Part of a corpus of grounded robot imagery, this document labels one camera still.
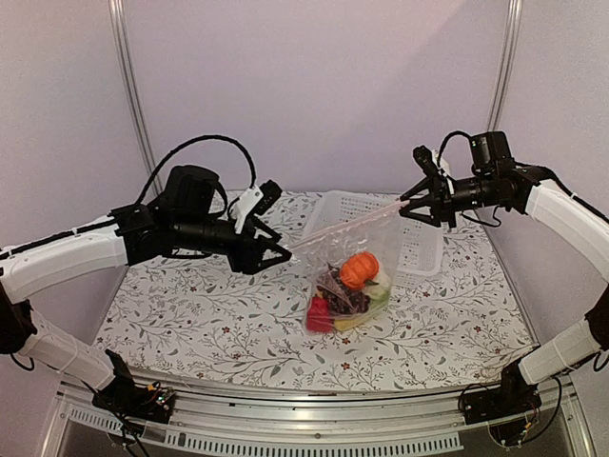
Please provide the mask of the clear zip top bag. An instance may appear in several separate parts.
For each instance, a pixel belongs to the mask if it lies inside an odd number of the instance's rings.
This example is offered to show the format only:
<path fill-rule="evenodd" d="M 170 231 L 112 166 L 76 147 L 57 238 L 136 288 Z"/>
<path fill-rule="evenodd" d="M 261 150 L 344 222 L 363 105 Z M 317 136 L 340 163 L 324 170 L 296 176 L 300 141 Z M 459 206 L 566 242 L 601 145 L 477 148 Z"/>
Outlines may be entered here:
<path fill-rule="evenodd" d="M 387 202 L 293 244 L 310 281 L 303 325 L 309 333 L 351 330 L 389 302 L 402 250 L 402 201 Z"/>

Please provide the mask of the orange toy fruit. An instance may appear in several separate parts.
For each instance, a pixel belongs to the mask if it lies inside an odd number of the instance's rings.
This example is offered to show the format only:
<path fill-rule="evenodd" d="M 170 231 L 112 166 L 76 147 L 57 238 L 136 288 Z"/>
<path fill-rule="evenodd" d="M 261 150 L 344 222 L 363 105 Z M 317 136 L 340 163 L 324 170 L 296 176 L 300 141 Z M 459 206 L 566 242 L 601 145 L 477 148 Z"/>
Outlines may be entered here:
<path fill-rule="evenodd" d="M 360 290 L 365 287 L 367 280 L 373 279 L 380 269 L 377 258 L 370 252 L 364 251 L 351 256 L 340 268 L 342 283 L 352 289 Z"/>

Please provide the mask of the dark red grapes toy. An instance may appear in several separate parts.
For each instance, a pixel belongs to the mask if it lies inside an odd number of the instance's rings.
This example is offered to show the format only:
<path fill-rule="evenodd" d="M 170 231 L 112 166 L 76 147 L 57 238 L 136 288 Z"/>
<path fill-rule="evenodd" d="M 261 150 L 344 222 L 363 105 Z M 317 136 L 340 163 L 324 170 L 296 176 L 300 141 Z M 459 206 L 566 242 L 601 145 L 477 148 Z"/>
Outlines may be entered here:
<path fill-rule="evenodd" d="M 333 316 L 351 316 L 369 311 L 371 299 L 360 290 L 348 288 L 338 268 L 330 268 L 316 280 L 318 294 L 328 302 Z"/>

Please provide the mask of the red toy pepper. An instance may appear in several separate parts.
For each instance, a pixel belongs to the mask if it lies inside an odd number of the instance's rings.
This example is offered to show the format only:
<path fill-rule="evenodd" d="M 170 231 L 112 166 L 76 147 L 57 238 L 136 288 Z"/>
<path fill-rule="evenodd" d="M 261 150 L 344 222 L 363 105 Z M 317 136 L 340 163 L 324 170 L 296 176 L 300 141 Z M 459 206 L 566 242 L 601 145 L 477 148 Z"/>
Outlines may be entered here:
<path fill-rule="evenodd" d="M 326 333 L 333 329 L 333 319 L 330 314 L 328 301 L 321 297 L 313 297 L 310 301 L 305 327 L 312 332 Z"/>

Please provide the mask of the white cauliflower toy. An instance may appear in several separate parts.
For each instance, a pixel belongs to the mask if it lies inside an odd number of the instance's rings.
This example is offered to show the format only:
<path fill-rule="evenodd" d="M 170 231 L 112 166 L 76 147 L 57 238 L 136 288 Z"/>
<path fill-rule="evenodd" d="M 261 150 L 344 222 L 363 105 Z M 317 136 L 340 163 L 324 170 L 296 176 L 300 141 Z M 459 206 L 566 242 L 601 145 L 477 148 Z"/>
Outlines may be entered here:
<path fill-rule="evenodd" d="M 372 302 L 381 302 L 388 297 L 390 289 L 391 278 L 383 268 L 380 268 L 373 279 L 366 281 L 363 294 Z"/>

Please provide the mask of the yellow banana toy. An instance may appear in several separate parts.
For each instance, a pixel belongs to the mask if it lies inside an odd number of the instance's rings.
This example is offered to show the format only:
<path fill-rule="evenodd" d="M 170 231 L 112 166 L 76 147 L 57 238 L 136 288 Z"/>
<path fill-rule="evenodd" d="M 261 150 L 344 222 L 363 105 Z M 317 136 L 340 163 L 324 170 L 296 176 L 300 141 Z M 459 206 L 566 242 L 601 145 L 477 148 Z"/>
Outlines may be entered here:
<path fill-rule="evenodd" d="M 363 315 L 346 318 L 346 319 L 335 319 L 334 328 L 339 332 L 344 332 L 353 329 L 367 321 L 367 318 Z"/>

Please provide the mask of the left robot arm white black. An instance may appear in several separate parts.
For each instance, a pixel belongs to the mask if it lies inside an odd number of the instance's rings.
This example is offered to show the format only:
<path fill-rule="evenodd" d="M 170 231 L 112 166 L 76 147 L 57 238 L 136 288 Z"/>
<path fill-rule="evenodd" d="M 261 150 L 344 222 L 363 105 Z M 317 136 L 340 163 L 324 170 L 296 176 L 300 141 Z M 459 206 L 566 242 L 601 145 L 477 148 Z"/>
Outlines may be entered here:
<path fill-rule="evenodd" d="M 120 355 L 93 348 L 33 311 L 32 295 L 98 270 L 156 257 L 197 260 L 224 255 L 232 271 L 255 275 L 288 261 L 281 236 L 260 217 L 281 196 L 273 181 L 247 188 L 234 204 L 217 173 L 176 166 L 150 203 L 112 210 L 73 228 L 1 251 L 1 352 L 20 354 L 79 379 L 122 413 L 141 392 Z"/>

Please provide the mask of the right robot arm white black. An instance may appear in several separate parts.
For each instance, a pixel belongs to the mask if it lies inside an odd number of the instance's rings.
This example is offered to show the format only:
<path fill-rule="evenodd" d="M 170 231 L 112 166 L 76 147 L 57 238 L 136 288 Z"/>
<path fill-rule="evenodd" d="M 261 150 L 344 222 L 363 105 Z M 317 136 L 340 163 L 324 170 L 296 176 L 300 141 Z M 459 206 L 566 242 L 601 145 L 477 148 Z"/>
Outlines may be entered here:
<path fill-rule="evenodd" d="M 602 278 L 608 276 L 606 216 L 570 191 L 551 169 L 515 160 L 504 132 L 488 131 L 467 140 L 473 161 L 469 178 L 450 177 L 441 152 L 414 148 L 424 177 L 402 195 L 401 216 L 433 227 L 455 227 L 457 214 L 466 210 L 514 210 L 551 229 Z M 506 366 L 499 387 L 464 394 L 465 410 L 489 416 L 492 411 L 511 415 L 536 407 L 533 396 L 540 382 L 607 349 L 608 296 L 603 294 L 579 322 Z"/>

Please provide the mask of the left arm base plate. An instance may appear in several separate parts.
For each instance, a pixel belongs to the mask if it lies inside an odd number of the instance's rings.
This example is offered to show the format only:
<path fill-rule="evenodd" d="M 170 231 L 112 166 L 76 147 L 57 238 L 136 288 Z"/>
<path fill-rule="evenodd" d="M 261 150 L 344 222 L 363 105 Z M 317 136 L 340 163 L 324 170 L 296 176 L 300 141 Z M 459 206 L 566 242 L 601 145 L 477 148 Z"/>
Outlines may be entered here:
<path fill-rule="evenodd" d="M 116 378 L 93 394 L 92 404 L 120 416 L 168 424 L 175 401 L 172 387 L 161 387 L 159 382 L 139 387 L 131 380 Z"/>

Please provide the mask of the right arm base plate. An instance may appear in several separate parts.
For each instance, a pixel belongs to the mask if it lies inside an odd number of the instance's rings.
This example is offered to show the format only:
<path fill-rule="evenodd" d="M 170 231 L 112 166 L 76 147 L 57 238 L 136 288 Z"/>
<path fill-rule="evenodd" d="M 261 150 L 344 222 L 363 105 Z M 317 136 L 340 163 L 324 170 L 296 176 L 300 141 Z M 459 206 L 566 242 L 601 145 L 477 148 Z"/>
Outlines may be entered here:
<path fill-rule="evenodd" d="M 458 398 L 458 410 L 467 425 L 502 419 L 541 406 L 538 385 L 524 387 L 470 384 Z"/>

